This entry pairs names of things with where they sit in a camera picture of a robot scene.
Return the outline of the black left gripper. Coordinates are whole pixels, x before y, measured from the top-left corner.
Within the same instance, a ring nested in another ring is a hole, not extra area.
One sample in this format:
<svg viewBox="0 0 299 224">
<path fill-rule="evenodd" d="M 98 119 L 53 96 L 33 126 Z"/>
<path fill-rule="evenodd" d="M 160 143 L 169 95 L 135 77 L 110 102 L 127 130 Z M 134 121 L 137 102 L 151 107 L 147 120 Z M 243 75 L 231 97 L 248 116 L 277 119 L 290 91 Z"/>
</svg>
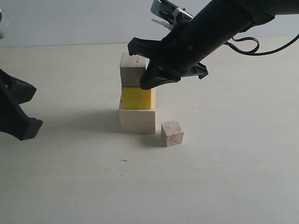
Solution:
<svg viewBox="0 0 299 224">
<path fill-rule="evenodd" d="M 18 140 L 36 137 L 43 121 L 27 116 L 18 104 L 29 102 L 36 92 L 33 85 L 10 77 L 0 70 L 0 132 Z"/>
</svg>

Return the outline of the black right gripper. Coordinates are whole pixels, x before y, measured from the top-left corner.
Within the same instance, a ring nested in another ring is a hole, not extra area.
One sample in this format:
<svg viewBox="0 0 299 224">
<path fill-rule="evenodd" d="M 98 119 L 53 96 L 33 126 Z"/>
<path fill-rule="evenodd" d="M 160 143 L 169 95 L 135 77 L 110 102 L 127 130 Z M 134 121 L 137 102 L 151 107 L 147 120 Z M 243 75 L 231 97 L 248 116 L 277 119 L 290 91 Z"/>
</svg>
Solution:
<svg viewBox="0 0 299 224">
<path fill-rule="evenodd" d="M 180 24 L 159 41 L 134 37 L 128 44 L 129 55 L 149 59 L 140 87 L 150 90 L 189 76 L 203 79 L 208 70 L 200 61 L 208 55 L 207 40 L 208 25 L 202 21 Z"/>
</svg>

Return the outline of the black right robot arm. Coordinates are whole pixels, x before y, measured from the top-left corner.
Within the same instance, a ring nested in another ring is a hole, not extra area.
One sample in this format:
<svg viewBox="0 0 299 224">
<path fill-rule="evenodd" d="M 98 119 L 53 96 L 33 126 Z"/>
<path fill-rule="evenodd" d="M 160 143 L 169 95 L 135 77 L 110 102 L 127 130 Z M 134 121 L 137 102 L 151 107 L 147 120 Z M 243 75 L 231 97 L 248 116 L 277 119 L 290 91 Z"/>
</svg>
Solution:
<svg viewBox="0 0 299 224">
<path fill-rule="evenodd" d="M 183 77 L 204 78 L 201 63 L 209 54 L 238 33 L 272 21 L 277 15 L 297 14 L 296 0 L 213 0 L 196 16 L 167 0 L 155 0 L 151 12 L 170 30 L 162 40 L 133 38 L 128 44 L 131 56 L 149 59 L 140 79 L 141 88 L 176 83 Z"/>
</svg>

